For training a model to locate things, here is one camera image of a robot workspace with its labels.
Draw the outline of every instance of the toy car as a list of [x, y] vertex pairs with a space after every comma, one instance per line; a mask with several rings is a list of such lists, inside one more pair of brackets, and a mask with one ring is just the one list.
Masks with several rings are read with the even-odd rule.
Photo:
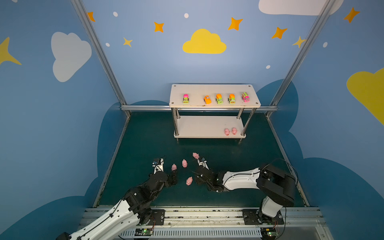
[[209, 96], [207, 95], [207, 96], [205, 96], [205, 98], [204, 98], [204, 102], [205, 102], [206, 104], [210, 104], [212, 101], [211, 101], [211, 99], [209, 98]]
[[235, 95], [234, 94], [229, 94], [228, 102], [229, 103], [235, 103]]
[[183, 97], [183, 103], [189, 103], [189, 97], [188, 97], [188, 94], [184, 94], [184, 97]]
[[223, 98], [221, 97], [221, 94], [216, 94], [216, 101], [218, 104], [223, 103]]
[[244, 102], [249, 102], [249, 96], [246, 92], [243, 92], [241, 99], [244, 100]]

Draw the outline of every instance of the blue wall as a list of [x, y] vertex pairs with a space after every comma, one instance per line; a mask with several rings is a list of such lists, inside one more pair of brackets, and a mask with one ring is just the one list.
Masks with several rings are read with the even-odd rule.
[[[344, 18], [353, 7], [360, 13], [349, 23]], [[380, 0], [345, 0], [271, 116], [310, 204], [320, 207], [335, 240], [361, 239], [356, 225], [362, 221], [375, 228], [370, 238], [384, 234], [384, 125], [346, 85], [356, 72], [384, 68], [383, 10]]]
[[[168, 103], [172, 83], [247, 83], [257, 92], [285, 77], [299, 50], [292, 44], [299, 36], [305, 39], [316, 19], [265, 14], [253, 0], [84, 0], [84, 4], [93, 12], [92, 24], [129, 104]], [[231, 18], [243, 19], [238, 31], [228, 30]], [[164, 23], [163, 33], [154, 31], [154, 22]], [[272, 39], [277, 27], [287, 28], [282, 39]], [[183, 44], [201, 28], [218, 34], [227, 45], [225, 52], [184, 52]], [[132, 40], [131, 47], [123, 45], [124, 38]], [[260, 98], [261, 104], [269, 105], [276, 91], [270, 89], [266, 98]]]
[[89, 42], [69, 0], [0, 9], [0, 44], [21, 63], [0, 51], [0, 239], [54, 239], [92, 205], [126, 117], [93, 49], [68, 81], [53, 74], [55, 32]]

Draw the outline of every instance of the lower shelf board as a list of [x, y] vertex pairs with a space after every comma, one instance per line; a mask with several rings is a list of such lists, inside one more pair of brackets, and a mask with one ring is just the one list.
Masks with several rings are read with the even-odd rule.
[[181, 116], [177, 119], [179, 135], [175, 138], [245, 138], [241, 136], [243, 122], [236, 116]]

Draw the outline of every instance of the horizontal metal bar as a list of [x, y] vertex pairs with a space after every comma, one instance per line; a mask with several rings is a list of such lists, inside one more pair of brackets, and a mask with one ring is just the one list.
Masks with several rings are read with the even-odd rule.
[[[277, 111], [277, 106], [260, 106], [256, 112]], [[121, 105], [123, 111], [171, 111], [168, 105]], [[179, 108], [179, 111], [239, 111], [240, 108]]]

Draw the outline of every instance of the white cloud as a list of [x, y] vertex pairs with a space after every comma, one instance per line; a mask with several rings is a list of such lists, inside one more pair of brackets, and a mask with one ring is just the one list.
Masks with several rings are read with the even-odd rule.
[[60, 82], [68, 81], [91, 57], [91, 45], [76, 34], [56, 32], [52, 35], [53, 74]]
[[[344, 0], [336, 0], [331, 14], [336, 12]], [[260, 0], [259, 9], [266, 14], [319, 15], [326, 0]]]

